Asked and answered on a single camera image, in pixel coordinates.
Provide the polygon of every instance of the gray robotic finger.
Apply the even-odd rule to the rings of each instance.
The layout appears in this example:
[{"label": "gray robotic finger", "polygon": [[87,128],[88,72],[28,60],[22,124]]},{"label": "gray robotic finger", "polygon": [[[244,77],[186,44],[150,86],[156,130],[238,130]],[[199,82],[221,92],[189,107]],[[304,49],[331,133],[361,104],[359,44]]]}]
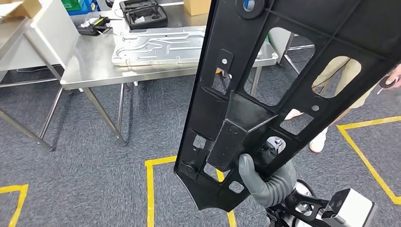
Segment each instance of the gray robotic finger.
[{"label": "gray robotic finger", "polygon": [[238,172],[256,202],[265,207],[283,202],[296,184],[292,161],[287,162],[267,182],[264,182],[255,171],[252,157],[249,154],[242,154],[239,158]]}]

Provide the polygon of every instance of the person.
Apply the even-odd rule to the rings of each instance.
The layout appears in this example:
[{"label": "person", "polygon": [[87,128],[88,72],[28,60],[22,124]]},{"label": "person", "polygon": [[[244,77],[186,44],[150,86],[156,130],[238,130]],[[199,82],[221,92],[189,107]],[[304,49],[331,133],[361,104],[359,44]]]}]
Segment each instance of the person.
[{"label": "person", "polygon": [[[334,74],[336,74],[343,67],[344,67],[344,71],[341,75],[341,79],[335,90],[335,96],[336,96],[361,71],[361,65],[358,61],[351,59],[349,57],[345,57],[345,56],[340,56],[340,57],[334,58],[332,61],[329,62],[329,64],[326,66],[326,68],[323,70],[323,72],[313,82],[312,89],[327,85],[329,83],[330,79],[334,76]],[[387,79],[386,84],[391,84],[396,79],[398,80],[396,82],[396,84],[394,84],[391,88],[388,88],[388,89],[394,89],[394,88],[401,87],[401,64],[398,65],[390,73],[390,77]],[[336,122],[341,120],[352,109],[361,107],[365,103],[366,98],[369,96],[369,94],[372,92],[372,90],[374,88],[375,88],[375,86],[373,86],[366,93],[364,93],[356,102],[354,102],[348,109],[346,109],[342,114],[340,114],[340,116],[338,116],[330,125],[334,125]],[[300,116],[302,114],[303,113],[300,112],[299,110],[292,109],[286,116],[285,120],[290,120],[290,119]],[[328,128],[325,128],[309,143],[309,149],[312,152],[319,153],[323,150],[324,143],[326,141],[327,129]]]}]

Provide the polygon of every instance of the stainless steel table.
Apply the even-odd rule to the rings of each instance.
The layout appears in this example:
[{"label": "stainless steel table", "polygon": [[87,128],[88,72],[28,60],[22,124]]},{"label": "stainless steel table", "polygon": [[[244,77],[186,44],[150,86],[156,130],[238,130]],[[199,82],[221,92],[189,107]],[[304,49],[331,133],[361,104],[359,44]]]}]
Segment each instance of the stainless steel table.
[{"label": "stainless steel table", "polygon": [[[164,6],[168,16],[168,27],[204,26],[207,23],[207,14],[191,17],[185,11],[182,2],[173,2],[161,5]],[[118,18],[115,11],[110,10],[89,13],[86,19],[99,17],[99,15],[109,18]],[[67,90],[82,88],[105,119],[116,138],[122,144],[125,144],[120,132],[124,83],[194,75],[196,74],[198,64],[189,63],[118,67],[111,63],[111,56],[114,47],[115,44],[112,32],[99,36],[80,36],[76,48],[74,49],[73,56],[66,66],[60,83],[64,89]],[[254,95],[256,92],[262,66],[274,65],[276,63],[277,55],[270,44],[266,43],[263,48],[265,52],[264,57],[256,60],[254,64],[254,67],[257,67],[257,70],[251,88],[251,95]],[[108,114],[90,89],[91,87],[111,84],[121,84],[117,127],[111,121]]]},{"label": "stainless steel table", "polygon": [[[46,60],[43,53],[37,48],[32,39],[26,35],[25,30],[29,27],[31,20],[26,17],[17,17],[17,18],[4,18],[0,22],[0,61],[6,56],[6,54],[10,51],[15,42],[23,35],[28,43],[32,46],[32,48],[36,51],[38,56],[42,59],[44,64],[50,70],[50,72],[54,75],[53,79],[41,79],[41,80],[31,80],[31,81],[22,81],[18,83],[10,83],[10,84],[0,84],[0,88],[2,87],[14,87],[21,86],[27,84],[35,84],[35,83],[43,83],[48,81],[60,80],[61,76],[54,69],[54,67]],[[40,132],[40,135],[35,135],[32,131],[27,129],[21,123],[19,123],[16,119],[14,119],[11,115],[6,113],[5,111],[0,109],[0,118],[4,119],[15,128],[20,130],[26,136],[32,138],[37,144],[42,145],[47,150],[53,150],[53,147],[46,143],[43,138],[46,134],[47,128],[49,127],[49,123],[53,117],[54,110],[56,109],[57,103],[60,99],[60,95],[63,88],[60,87],[57,92],[56,98],[53,101],[53,104],[50,108],[50,111],[45,119],[44,125]]]}]

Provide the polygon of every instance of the metal tray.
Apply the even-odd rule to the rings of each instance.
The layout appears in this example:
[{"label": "metal tray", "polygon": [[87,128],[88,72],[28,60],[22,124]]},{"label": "metal tray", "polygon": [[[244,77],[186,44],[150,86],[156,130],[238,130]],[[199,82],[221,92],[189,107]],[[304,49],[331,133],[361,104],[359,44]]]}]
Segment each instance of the metal tray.
[{"label": "metal tray", "polygon": [[[120,34],[115,39],[112,64],[143,66],[198,63],[205,30],[205,26],[192,26],[151,28]],[[258,53],[254,67],[273,65],[277,58],[272,46],[266,41]]]}]

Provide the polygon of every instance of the cardboard box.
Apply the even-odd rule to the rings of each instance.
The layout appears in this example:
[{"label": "cardboard box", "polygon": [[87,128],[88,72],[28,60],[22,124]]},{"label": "cardboard box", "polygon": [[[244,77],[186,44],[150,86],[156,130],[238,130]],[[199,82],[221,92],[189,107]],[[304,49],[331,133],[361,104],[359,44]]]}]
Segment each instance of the cardboard box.
[{"label": "cardboard box", "polygon": [[211,0],[184,0],[184,6],[191,16],[209,13]]},{"label": "cardboard box", "polygon": [[33,18],[37,12],[42,8],[38,0],[0,0],[0,7],[2,4],[21,1],[22,3],[13,11],[8,13],[6,17],[28,17]]}]

